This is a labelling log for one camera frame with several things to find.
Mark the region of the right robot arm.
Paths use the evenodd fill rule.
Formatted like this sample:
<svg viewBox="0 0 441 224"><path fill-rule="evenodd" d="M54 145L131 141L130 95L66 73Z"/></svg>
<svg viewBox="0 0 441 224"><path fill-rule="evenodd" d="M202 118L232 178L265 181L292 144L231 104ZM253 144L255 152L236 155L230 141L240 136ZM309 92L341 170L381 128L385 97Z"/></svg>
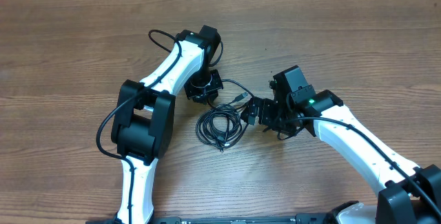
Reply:
<svg viewBox="0 0 441 224"><path fill-rule="evenodd" d="M265 125L278 139L306 130L330 145L368 183L377 203L349 201L325 214L297 214L296 223L439 223L440 168L422 168L370 132L343 100L316 92L295 65L269 82L273 99L253 96L241 119Z"/></svg>

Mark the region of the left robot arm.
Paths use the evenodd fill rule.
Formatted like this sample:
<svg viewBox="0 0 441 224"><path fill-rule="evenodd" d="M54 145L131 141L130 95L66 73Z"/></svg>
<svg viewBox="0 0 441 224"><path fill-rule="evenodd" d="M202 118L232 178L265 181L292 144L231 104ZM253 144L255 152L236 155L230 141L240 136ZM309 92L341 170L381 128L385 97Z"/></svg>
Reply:
<svg viewBox="0 0 441 224"><path fill-rule="evenodd" d="M140 81L127 80L117 101L111 140L123 166L121 206L113 223L150 223L152 191L159 159L172 140L176 96L206 104L223 88L211 64L221 36L216 28L183 30L172 37L173 48L153 73Z"/></svg>

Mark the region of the black cable silver USB plug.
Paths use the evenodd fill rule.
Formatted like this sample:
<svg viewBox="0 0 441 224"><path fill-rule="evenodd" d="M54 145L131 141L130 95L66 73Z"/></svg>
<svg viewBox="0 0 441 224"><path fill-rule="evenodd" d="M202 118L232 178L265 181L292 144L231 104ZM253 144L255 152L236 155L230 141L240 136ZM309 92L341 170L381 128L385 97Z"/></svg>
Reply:
<svg viewBox="0 0 441 224"><path fill-rule="evenodd" d="M245 99L246 97L250 97L250 99L253 99L255 97L255 95L248 90L245 86L243 86L241 83L233 80L233 79L222 79L221 80L223 83L232 83L235 86L238 86L239 88L241 88L242 90L244 90L244 92L242 94L239 94L238 96L236 96L233 100L231 100L229 103L221 103L218 105L214 105L214 101L208 99L207 100L207 104L216 111L225 111L225 112L237 112L238 110L241 110L243 108L246 107L246 103L244 103L241 106L235 107L234 103L238 103L240 101L242 101L243 99Z"/></svg>

